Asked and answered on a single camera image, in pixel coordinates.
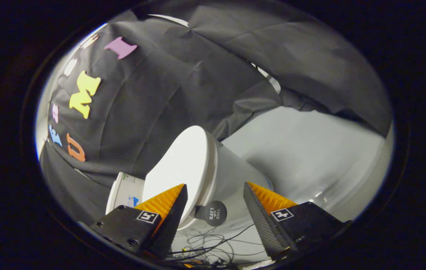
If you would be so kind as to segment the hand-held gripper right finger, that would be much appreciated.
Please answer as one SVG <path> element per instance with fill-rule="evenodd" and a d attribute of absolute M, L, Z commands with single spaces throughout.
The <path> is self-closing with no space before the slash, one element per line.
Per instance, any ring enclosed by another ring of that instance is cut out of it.
<path fill-rule="evenodd" d="M 315 203 L 297 204 L 249 181 L 244 184 L 243 197 L 272 260 L 305 256 L 350 227 L 350 221 L 340 221 Z"/>

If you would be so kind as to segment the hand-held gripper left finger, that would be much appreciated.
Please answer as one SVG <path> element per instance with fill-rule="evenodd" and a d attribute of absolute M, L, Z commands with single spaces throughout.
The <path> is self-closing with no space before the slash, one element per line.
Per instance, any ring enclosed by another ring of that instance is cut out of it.
<path fill-rule="evenodd" d="M 187 200 L 187 185 L 181 183 L 136 207 L 120 205 L 89 228 L 135 256 L 165 259 Z"/>

